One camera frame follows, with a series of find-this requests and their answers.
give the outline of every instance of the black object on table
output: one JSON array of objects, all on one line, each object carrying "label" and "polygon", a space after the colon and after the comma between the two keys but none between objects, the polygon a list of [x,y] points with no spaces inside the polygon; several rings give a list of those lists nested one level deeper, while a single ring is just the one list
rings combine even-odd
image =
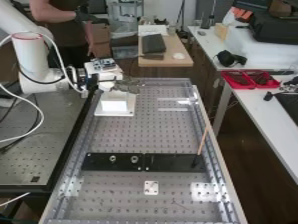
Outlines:
[{"label": "black object on table", "polygon": [[164,53],[166,51],[165,41],[161,34],[142,37],[142,53]]},{"label": "black object on table", "polygon": [[298,126],[298,93],[278,93],[275,97]]}]

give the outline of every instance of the black box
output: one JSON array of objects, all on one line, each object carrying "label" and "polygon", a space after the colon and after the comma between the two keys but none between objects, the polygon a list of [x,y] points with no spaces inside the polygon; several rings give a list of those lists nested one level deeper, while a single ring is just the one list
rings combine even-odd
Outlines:
[{"label": "black box", "polygon": [[269,12],[255,12],[250,30],[259,42],[298,44],[298,20],[273,17]]}]

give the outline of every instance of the white cable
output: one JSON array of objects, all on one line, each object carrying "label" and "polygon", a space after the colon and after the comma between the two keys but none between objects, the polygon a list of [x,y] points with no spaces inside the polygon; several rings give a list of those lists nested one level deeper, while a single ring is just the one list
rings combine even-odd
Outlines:
[{"label": "white cable", "polygon": [[20,135],[20,136],[16,136],[16,137],[12,137],[12,138],[0,140],[0,143],[3,143],[3,142],[12,141],[12,140],[15,140],[15,139],[23,138],[23,137],[25,137],[27,135],[29,135],[31,133],[33,133],[33,132],[37,130],[37,128],[41,126],[43,122],[44,122],[44,113],[43,113],[43,111],[41,111],[41,109],[40,109],[40,108],[39,108],[39,107],[37,107],[29,100],[27,100],[25,98],[23,98],[23,97],[20,97],[20,96],[15,95],[9,90],[7,90],[7,88],[3,86],[3,84],[0,84],[0,88],[1,88],[1,89],[3,89],[11,96],[13,96],[13,97],[16,97],[17,99],[20,99],[20,100],[25,101],[27,103],[29,103],[29,104],[36,108],[36,110],[40,112],[40,116],[41,116],[39,125],[37,125],[29,132],[27,132],[24,135]]},{"label": "white cable", "polygon": [[53,42],[53,40],[51,39],[51,37],[47,36],[45,34],[43,34],[43,33],[36,33],[36,34],[40,34],[43,37],[45,37],[45,38],[51,41],[51,43],[53,44],[53,48],[55,48],[55,51],[56,51],[57,56],[58,56],[58,62],[60,62],[60,65],[61,65],[62,73],[64,73],[64,76],[66,77],[68,83],[69,83],[69,85],[72,86],[72,88],[73,88],[78,93],[82,93],[82,91],[78,90],[77,87],[73,85],[73,83],[72,83],[72,81],[70,81],[70,79],[69,79],[69,77],[68,77],[66,70],[65,70],[65,66],[64,66],[64,62],[62,62],[62,58],[61,58],[61,55],[60,55],[60,52],[58,52],[58,48],[57,48],[56,43]]},{"label": "white cable", "polygon": [[5,203],[0,204],[0,207],[8,205],[13,201],[19,200],[20,198],[25,197],[31,192],[27,192],[25,194],[20,195],[19,197],[13,198],[12,200],[7,201]]}]

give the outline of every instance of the person's arm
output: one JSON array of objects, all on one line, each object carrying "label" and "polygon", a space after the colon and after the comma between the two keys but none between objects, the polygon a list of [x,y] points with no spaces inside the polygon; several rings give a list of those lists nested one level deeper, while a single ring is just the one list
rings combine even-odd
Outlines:
[{"label": "person's arm", "polygon": [[29,0],[29,5],[32,16],[39,22],[61,23],[76,18],[74,11],[58,10],[49,4],[49,0]]},{"label": "person's arm", "polygon": [[93,38],[92,22],[90,21],[88,21],[86,24],[85,24],[85,34],[86,34],[86,42],[89,44],[88,56],[90,56],[92,53],[96,56],[94,38]]}]

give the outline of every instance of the small metal block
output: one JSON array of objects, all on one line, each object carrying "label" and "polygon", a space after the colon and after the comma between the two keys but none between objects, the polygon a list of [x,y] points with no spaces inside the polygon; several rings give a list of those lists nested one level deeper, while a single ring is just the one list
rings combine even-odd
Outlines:
[{"label": "small metal block", "polygon": [[158,181],[145,181],[144,184],[145,195],[158,195]]}]

